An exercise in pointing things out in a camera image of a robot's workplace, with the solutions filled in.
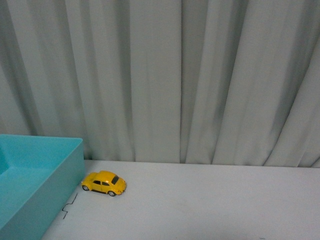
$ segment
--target turquoise plastic tray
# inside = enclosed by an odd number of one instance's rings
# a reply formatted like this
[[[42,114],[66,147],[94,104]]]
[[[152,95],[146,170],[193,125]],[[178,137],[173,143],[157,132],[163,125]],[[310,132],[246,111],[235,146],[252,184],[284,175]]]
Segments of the turquoise plastic tray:
[[[80,138],[0,135],[0,239],[36,240],[85,176]]]

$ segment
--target white surface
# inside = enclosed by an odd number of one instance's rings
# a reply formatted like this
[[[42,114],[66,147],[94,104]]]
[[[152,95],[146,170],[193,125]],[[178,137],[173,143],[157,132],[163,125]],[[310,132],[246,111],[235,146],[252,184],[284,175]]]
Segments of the white surface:
[[[123,195],[81,186],[43,240],[319,240],[320,169],[89,161]]]

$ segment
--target yellow toy car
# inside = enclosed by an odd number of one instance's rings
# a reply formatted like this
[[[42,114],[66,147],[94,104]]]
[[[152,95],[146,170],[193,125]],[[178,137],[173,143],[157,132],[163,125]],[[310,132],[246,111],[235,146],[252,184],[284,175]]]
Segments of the yellow toy car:
[[[127,188],[126,181],[110,171],[91,172],[81,185],[85,191],[105,193],[112,197],[122,194]]]

